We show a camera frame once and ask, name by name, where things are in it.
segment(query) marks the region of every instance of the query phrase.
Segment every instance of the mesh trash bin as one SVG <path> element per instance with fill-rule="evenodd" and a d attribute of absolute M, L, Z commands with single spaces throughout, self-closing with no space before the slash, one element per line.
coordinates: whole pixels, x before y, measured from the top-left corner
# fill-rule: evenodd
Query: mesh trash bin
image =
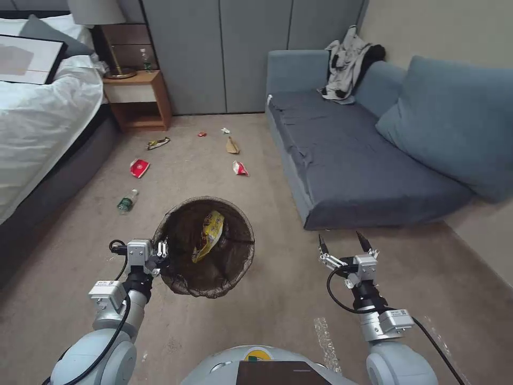
<path fill-rule="evenodd" d="M 221 237 L 198 263 L 192 262 L 201 242 L 203 221 L 212 211 L 224 215 Z M 170 266 L 162 269 L 162 280 L 177 294 L 218 298 L 244 276 L 253 262 L 255 238 L 244 213 L 233 203 L 216 197 L 188 199 L 172 208 L 160 223 L 153 244 L 167 239 Z"/>

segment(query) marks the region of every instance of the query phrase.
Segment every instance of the white duvet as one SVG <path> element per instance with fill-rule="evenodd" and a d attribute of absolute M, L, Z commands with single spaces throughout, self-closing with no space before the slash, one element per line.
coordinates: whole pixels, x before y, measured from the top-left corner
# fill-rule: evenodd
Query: white duvet
<path fill-rule="evenodd" d="M 0 224 L 95 116 L 102 77 L 89 56 L 61 62 L 52 84 L 0 82 Z"/>

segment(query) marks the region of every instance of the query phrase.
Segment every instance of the black cable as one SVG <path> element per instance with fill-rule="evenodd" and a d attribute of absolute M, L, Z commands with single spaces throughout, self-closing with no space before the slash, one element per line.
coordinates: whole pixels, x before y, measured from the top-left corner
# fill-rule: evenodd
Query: black cable
<path fill-rule="evenodd" d="M 333 299 L 335 301 L 335 303 L 337 305 L 339 305 L 342 309 L 344 310 L 347 310 L 349 313 L 353 313 L 353 314 L 368 314 L 368 313 L 374 313 L 376 311 L 388 311 L 388 310 L 397 310 L 397 309 L 394 309 L 393 307 L 384 307 L 382 309 L 367 309 L 367 310 L 354 310 L 346 305 L 344 305 L 342 302 L 340 302 L 336 297 L 335 295 L 332 293 L 331 291 L 331 287 L 330 287 L 330 284 L 331 284 L 331 279 L 333 278 L 333 276 L 340 270 L 343 270 L 344 269 L 344 266 L 338 268 L 338 269 L 335 269 L 333 270 L 330 275 L 328 276 L 328 280 L 326 282 L 326 287 L 328 289 L 328 294 L 330 295 L 331 299 Z M 463 380 L 461 379 L 460 375 L 457 373 L 456 369 L 453 367 L 453 365 L 449 362 L 449 360 L 447 359 L 447 356 L 444 354 L 444 352 L 442 352 L 442 350 L 440 349 L 440 347 L 437 345 L 436 341 L 433 339 L 433 337 L 431 337 L 431 334 L 429 334 L 429 332 L 427 331 L 427 329 L 419 322 L 419 320 L 417 320 L 415 317 L 412 317 L 413 319 L 413 322 L 422 330 L 422 332 L 425 334 L 425 336 L 427 337 L 427 339 L 429 340 L 429 342 L 431 342 L 431 344 L 434 346 L 434 348 L 437 350 L 438 354 L 440 355 L 440 357 L 442 358 L 442 360 L 444 361 L 444 363 L 447 365 L 447 367 L 449 368 L 450 372 L 453 374 L 454 378 L 456 379 L 456 381 L 460 384 L 460 385 L 465 385 L 465 383 L 463 382 Z"/>
<path fill-rule="evenodd" d="M 119 244 L 120 244 L 120 246 L 115 247 L 115 246 L 114 246 L 114 243 L 119 243 Z M 123 268 L 121 269 L 121 271 L 119 272 L 119 274 L 116 276 L 116 278 L 114 278 L 114 281 L 117 281 L 119 278 L 121 278 L 121 276 L 123 275 L 123 272 L 125 271 L 125 268 L 127 267 L 127 264 L 128 264 L 128 252 L 127 252 L 127 250 L 126 250 L 126 247 L 127 247 L 127 245 L 126 245 L 123 241 L 120 241 L 120 240 L 112 240 L 112 241 L 108 244 L 108 249 L 109 249 L 112 253 L 116 253 L 116 254 L 118 254 L 117 249 L 121 249 L 122 251 L 124 251 L 124 254 L 125 254 L 125 263 L 123 264 Z"/>
<path fill-rule="evenodd" d="M 412 317 L 413 319 L 413 322 L 417 324 L 417 326 L 422 330 L 422 332 L 426 335 L 427 339 L 431 342 L 431 344 L 434 346 L 434 348 L 437 350 L 438 354 L 440 355 L 440 357 L 442 358 L 442 360 L 444 360 L 445 364 L 447 365 L 447 367 L 449 368 L 450 372 L 453 374 L 453 376 L 456 378 L 456 380 L 458 381 L 458 383 L 460 385 L 465 385 L 465 383 L 463 382 L 463 380 L 461 379 L 460 375 L 457 373 L 456 369 L 453 367 L 453 365 L 451 365 L 451 363 L 449 362 L 449 360 L 447 359 L 446 355 L 444 354 L 444 352 L 442 352 L 442 350 L 440 349 L 440 347 L 437 345 L 436 341 L 433 339 L 433 337 L 431 337 L 431 334 L 429 334 L 429 332 L 426 330 L 426 328 L 419 322 L 419 320 L 417 320 L 415 317 Z"/>
<path fill-rule="evenodd" d="M 123 318 L 121 318 L 121 322 L 119 323 L 118 327 L 116 328 L 116 331 L 112 335 L 112 337 L 111 337 L 110 341 L 108 342 L 107 346 L 105 347 L 105 349 L 100 353 L 98 358 L 96 358 L 95 361 L 81 375 L 79 375 L 74 380 L 71 380 L 70 382 L 66 382 L 65 385 L 75 385 L 75 384 L 79 383 L 80 381 L 82 381 L 94 370 L 94 368 L 101 362 L 101 360 L 103 360 L 105 358 L 108 351 L 110 350 L 110 348 L 116 341 L 116 338 L 118 338 L 119 333 L 121 332 L 121 329 L 123 328 L 123 325 L 125 324 L 125 321 L 128 318 L 128 313 L 130 312 L 130 306 L 131 306 L 131 301 L 130 301 L 130 297 L 128 296 L 128 294 L 127 294 L 127 297 L 125 298 L 125 300 L 127 301 L 127 306 L 125 307 L 125 313 L 123 314 Z"/>
<path fill-rule="evenodd" d="M 333 292 L 331 291 L 331 279 L 333 278 L 333 276 L 341 271 L 341 270 L 344 270 L 344 266 L 342 267 L 339 267 L 338 269 L 335 269 L 333 270 L 330 275 L 328 276 L 328 280 L 326 282 L 326 288 L 328 289 L 328 294 L 330 295 L 331 299 L 333 299 L 335 301 L 335 303 L 337 305 L 339 305 L 342 309 L 348 311 L 349 313 L 353 313 L 353 314 L 369 314 L 369 313 L 374 313 L 376 311 L 387 311 L 387 310 L 395 310 L 395 309 L 392 309 L 391 307 L 384 307 L 382 309 L 367 309 L 367 310 L 354 310 L 346 305 L 344 305 L 342 302 L 340 302 L 336 297 L 335 295 L 333 294 Z"/>
<path fill-rule="evenodd" d="M 125 263 L 123 264 L 123 267 L 121 268 L 121 271 L 119 272 L 119 274 L 116 276 L 116 278 L 114 278 L 114 281 L 117 281 L 123 274 L 123 272 L 125 271 L 125 268 L 127 267 L 127 263 L 128 263 L 128 255 L 125 255 Z"/>
<path fill-rule="evenodd" d="M 113 252 L 113 253 L 116 253 L 116 247 L 114 246 L 114 243 L 119 243 L 121 245 L 122 248 L 125 248 L 126 247 L 126 244 L 123 242 L 123 241 L 120 241 L 120 240 L 112 240 L 109 244 L 108 244 L 108 249 Z M 125 253 L 125 263 L 123 264 L 123 268 L 121 269 L 121 271 L 119 272 L 119 274 L 116 276 L 116 278 L 114 278 L 114 281 L 117 281 L 121 275 L 123 274 L 123 272 L 125 271 L 125 268 L 127 267 L 127 264 L 128 264 L 128 254 Z M 128 317 L 128 312 L 130 311 L 130 305 L 131 305 L 131 302 L 130 302 L 130 297 L 128 296 L 127 294 L 127 297 L 126 297 L 126 301 L 127 301 L 127 307 L 125 309 L 125 314 L 123 315 L 123 318 L 121 319 L 121 322 L 119 323 L 118 325 L 118 328 L 116 329 L 116 331 L 114 332 L 114 334 L 112 335 L 112 338 L 110 339 L 110 341 L 108 342 L 107 346 L 105 347 L 105 349 L 101 352 L 101 354 L 98 356 L 98 358 L 95 360 L 95 362 L 93 362 L 87 369 L 85 372 L 83 372 L 80 376 L 78 376 L 76 379 L 72 380 L 71 382 L 68 382 L 67 384 L 65 385 L 73 385 L 73 384 L 76 384 L 77 382 L 83 380 L 87 375 L 89 375 L 89 373 L 92 372 L 92 370 L 96 367 L 96 365 L 98 365 L 98 363 L 105 357 L 105 355 L 107 354 L 107 352 L 109 351 L 109 349 L 112 347 L 112 345 L 114 344 L 114 341 L 116 340 L 116 338 L 118 338 L 119 336 L 119 333 L 121 332 L 121 328 L 123 327 L 123 325 L 125 324 L 125 321 L 127 320 L 127 317 Z M 63 354 L 60 355 L 59 359 L 57 360 L 57 362 L 61 361 L 62 358 L 64 357 L 64 355 L 66 354 L 66 352 L 69 350 L 66 349 L 64 351 Z M 48 385 L 51 381 L 51 378 L 48 377 L 46 380 L 43 381 L 43 383 L 41 385 Z"/>

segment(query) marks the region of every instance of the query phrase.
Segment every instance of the beige wall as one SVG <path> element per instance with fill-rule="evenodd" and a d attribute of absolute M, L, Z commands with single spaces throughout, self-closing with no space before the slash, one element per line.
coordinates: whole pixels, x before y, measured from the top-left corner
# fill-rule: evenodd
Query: beige wall
<path fill-rule="evenodd" d="M 513 66 L 512 0 L 369 0 L 361 35 L 407 68 L 412 55 Z"/>
<path fill-rule="evenodd" d="M 513 0 L 370 0 L 360 31 L 407 68 L 413 55 L 513 67 Z M 513 286 L 513 202 L 477 203 L 446 222 Z"/>

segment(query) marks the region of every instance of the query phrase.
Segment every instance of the picture frame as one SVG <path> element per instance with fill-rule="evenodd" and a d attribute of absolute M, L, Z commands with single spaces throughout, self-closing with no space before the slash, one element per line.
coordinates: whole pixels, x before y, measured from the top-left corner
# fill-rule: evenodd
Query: picture frame
<path fill-rule="evenodd" d="M 0 35 L 0 81 L 51 84 L 66 49 L 62 41 Z"/>

